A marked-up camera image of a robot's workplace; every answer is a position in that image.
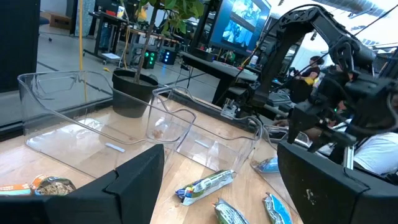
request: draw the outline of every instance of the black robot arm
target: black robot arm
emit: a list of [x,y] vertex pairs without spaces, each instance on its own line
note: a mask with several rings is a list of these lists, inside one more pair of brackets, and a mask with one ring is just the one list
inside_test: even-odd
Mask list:
[[287,51],[292,44],[314,29],[328,44],[332,61],[340,65],[345,73],[373,74],[372,62],[376,57],[375,53],[352,36],[321,6],[287,13],[279,19],[275,28],[277,41],[273,47],[267,49],[269,56],[259,77],[261,85],[248,99],[250,105],[264,106],[271,81],[279,73]]

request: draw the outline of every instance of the plant pot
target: plant pot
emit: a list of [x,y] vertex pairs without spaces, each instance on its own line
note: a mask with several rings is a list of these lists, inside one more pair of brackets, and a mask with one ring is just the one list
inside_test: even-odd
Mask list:
[[[136,73],[130,70],[117,69],[113,72],[113,88],[132,97],[150,102],[152,91],[158,87],[158,82],[154,78],[141,74],[140,83],[134,83]],[[130,98],[113,92],[113,110],[129,118],[140,118],[147,108],[147,104],[140,103]]]

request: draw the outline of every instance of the table surface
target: table surface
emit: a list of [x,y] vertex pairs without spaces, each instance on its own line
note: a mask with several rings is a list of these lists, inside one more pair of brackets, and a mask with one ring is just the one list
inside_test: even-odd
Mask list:
[[[192,111],[197,114],[198,119],[202,121],[204,126],[214,127],[214,123],[218,122],[216,129],[219,132],[233,133],[243,131],[240,129],[231,130],[231,126],[228,124],[217,121],[197,111]],[[263,139],[258,142],[255,150],[261,150],[266,156],[274,156],[276,154],[276,151]],[[189,207],[180,204],[180,199],[175,196],[175,191],[190,182],[212,174],[213,171],[187,157],[174,153],[169,161],[171,168],[162,182],[151,223],[215,224],[217,220],[212,203],[217,202],[219,197],[244,214],[250,223],[272,223],[266,214],[262,198],[266,196],[266,192],[270,192],[278,198],[281,198],[281,196],[251,168],[249,162],[254,151],[243,164],[233,183],[195,202]],[[26,146],[23,136],[0,142],[0,167],[2,168],[0,185],[29,183],[39,174],[68,178],[78,188],[93,180],[91,176]],[[293,222],[302,223],[297,213],[287,206],[284,200],[282,202],[289,210]]]
[[[238,74],[238,72],[240,71],[238,68],[236,68],[232,65],[227,65],[222,62],[218,62],[218,61],[208,62],[206,60],[200,59],[200,58],[198,58],[190,53],[186,53],[186,52],[180,52],[180,54],[183,57],[190,58],[190,59],[200,62],[206,66],[215,68],[215,69],[219,70],[220,72],[230,75],[232,77],[235,77]],[[255,81],[255,80],[257,80],[257,75],[252,74],[252,73],[246,73],[245,71],[243,71],[239,74],[239,78],[243,79],[243,80]]]

